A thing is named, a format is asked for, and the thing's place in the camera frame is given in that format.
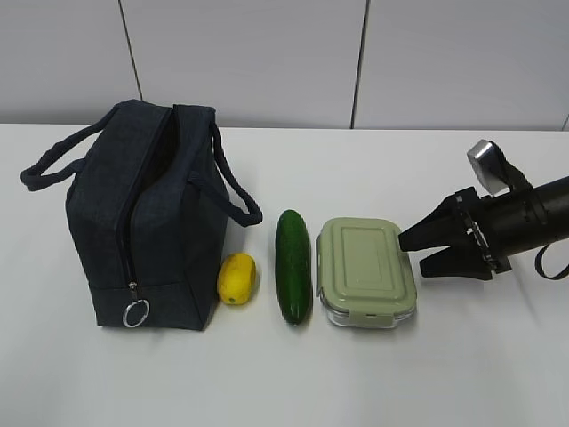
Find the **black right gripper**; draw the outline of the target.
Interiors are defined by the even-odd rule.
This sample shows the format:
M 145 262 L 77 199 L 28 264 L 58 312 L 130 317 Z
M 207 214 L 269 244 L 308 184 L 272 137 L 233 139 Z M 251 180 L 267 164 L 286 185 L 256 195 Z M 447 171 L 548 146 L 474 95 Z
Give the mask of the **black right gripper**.
M 541 245 L 541 202 L 535 189 L 480 197 L 469 187 L 456 192 L 453 201 L 441 202 L 398 236 L 405 252 L 440 247 L 420 260 L 424 278 L 491 280 L 491 270 L 511 269 L 511 255 Z M 467 246 L 465 225 L 480 249 Z

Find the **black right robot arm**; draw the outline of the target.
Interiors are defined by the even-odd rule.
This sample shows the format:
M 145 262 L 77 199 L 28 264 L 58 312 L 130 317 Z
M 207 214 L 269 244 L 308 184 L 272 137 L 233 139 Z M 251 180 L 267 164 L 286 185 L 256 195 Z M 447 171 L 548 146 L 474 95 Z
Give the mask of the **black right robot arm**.
M 490 280 L 511 270 L 509 257 L 534 248 L 534 268 L 545 277 L 547 247 L 568 238 L 568 179 L 480 197 L 469 187 L 446 197 L 398 236 L 404 252 L 438 247 L 420 261 L 425 278 Z

